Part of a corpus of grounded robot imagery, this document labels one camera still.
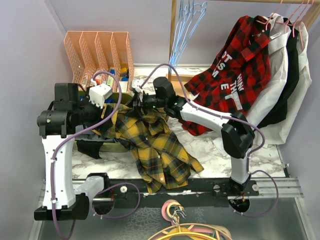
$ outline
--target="red plaid shirt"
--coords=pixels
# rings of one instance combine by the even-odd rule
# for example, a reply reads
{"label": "red plaid shirt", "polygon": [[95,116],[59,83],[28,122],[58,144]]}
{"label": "red plaid shirt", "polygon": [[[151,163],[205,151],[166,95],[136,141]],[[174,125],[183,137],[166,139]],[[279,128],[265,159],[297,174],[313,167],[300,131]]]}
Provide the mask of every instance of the red plaid shirt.
{"label": "red plaid shirt", "polygon": [[[233,27],[212,66],[184,86],[197,104],[224,113],[250,109],[271,78],[269,64],[270,28],[258,23],[261,16],[243,16]],[[197,136],[211,129],[181,121],[183,128]]]}

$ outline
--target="screw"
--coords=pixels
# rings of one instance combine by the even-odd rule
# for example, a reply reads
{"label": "screw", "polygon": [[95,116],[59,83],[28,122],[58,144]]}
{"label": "screw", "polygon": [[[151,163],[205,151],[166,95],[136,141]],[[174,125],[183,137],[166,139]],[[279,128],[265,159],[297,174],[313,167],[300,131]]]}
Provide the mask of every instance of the screw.
{"label": "screw", "polygon": [[213,186],[213,190],[214,190],[216,193],[220,192],[220,186],[219,186],[219,185],[214,185],[214,186]]}
{"label": "screw", "polygon": [[257,184],[253,184],[252,189],[257,192],[259,191],[259,186]]}

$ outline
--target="yellow plaid shirt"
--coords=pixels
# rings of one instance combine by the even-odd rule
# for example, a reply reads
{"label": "yellow plaid shirt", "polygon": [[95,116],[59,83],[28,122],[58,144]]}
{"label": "yellow plaid shirt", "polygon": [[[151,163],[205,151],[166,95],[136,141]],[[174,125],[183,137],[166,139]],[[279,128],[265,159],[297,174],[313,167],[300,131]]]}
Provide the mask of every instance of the yellow plaid shirt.
{"label": "yellow plaid shirt", "polygon": [[126,117],[128,110],[129,107],[120,105],[112,116],[113,126],[103,136],[118,139],[132,153],[149,193],[157,192],[161,186],[166,189],[186,186],[190,169],[197,173],[204,169],[169,129],[165,113],[149,110],[141,120]]}

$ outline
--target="marble tabletop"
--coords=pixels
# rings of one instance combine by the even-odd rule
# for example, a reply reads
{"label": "marble tabletop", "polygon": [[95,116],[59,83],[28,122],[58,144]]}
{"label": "marble tabletop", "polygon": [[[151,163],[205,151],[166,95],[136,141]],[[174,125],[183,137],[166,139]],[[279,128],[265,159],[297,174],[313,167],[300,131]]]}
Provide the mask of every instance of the marble tabletop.
{"label": "marble tabletop", "polygon": [[[136,67],[134,81],[141,81],[151,73],[153,68]],[[196,75],[206,68],[177,68],[179,74]],[[167,68],[159,68],[145,85],[144,90],[154,91],[152,81],[161,76],[166,76]],[[191,171],[191,178],[225,178],[231,174],[230,157],[221,153],[214,144],[218,137],[216,132],[207,132],[200,136],[193,136],[181,127],[177,119],[170,118],[168,126],[177,135],[185,149],[204,167],[200,173]],[[140,179],[134,158],[130,152],[110,153],[101,152],[101,159],[93,159],[76,150],[72,156],[72,177],[85,179],[90,173],[106,172],[111,179]],[[264,170],[272,177],[284,177],[283,164],[276,145],[266,145],[250,156],[250,171]],[[257,173],[255,177],[265,177]]]}

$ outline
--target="robotic arm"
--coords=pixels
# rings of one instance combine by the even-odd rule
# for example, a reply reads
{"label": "robotic arm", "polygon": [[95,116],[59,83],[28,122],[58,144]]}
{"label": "robotic arm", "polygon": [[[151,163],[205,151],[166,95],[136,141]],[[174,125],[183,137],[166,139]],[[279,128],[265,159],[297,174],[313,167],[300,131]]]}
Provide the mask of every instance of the robotic arm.
{"label": "robotic arm", "polygon": [[[141,117],[142,111],[164,108],[172,118],[194,122],[220,133],[225,151],[231,156],[232,173],[229,188],[235,195],[240,195],[251,178],[247,163],[247,154],[253,140],[253,130],[242,123],[214,117],[200,111],[206,109],[220,116],[233,117],[247,121],[241,112],[234,114],[217,112],[203,106],[192,107],[184,97],[177,96],[172,84],[166,77],[158,77],[153,82],[155,94],[145,94],[139,86],[132,86],[135,93],[129,107],[132,108],[131,117]],[[84,220],[87,218],[90,203],[94,196],[110,186],[106,173],[92,173],[86,181],[74,190],[72,184],[72,149],[74,139],[68,141],[59,150],[55,171],[52,172],[52,153],[55,148],[68,136],[76,133],[76,126],[93,126],[101,120],[104,102],[112,94],[112,89],[106,84],[93,86],[85,98],[80,100],[78,84],[57,83],[54,86],[55,100],[48,110],[37,119],[39,134],[45,151],[46,184],[42,206],[34,212],[34,219],[38,221],[52,220],[52,203],[55,201],[57,220]],[[110,122],[100,125],[101,130],[108,129]],[[52,200],[51,182],[55,182],[55,197]]]}
{"label": "robotic arm", "polygon": [[247,155],[255,138],[253,130],[246,124],[215,117],[199,109],[247,121],[244,114],[240,111],[234,114],[219,112],[192,102],[197,107],[194,108],[187,103],[184,97],[176,95],[173,85],[166,77],[156,78],[153,85],[155,89],[153,95],[145,94],[138,85],[133,85],[135,95],[129,107],[141,108],[144,111],[164,108],[164,111],[172,118],[197,123],[219,133],[222,136],[224,150],[231,156],[232,172],[229,187],[235,195],[242,194],[251,178]]}

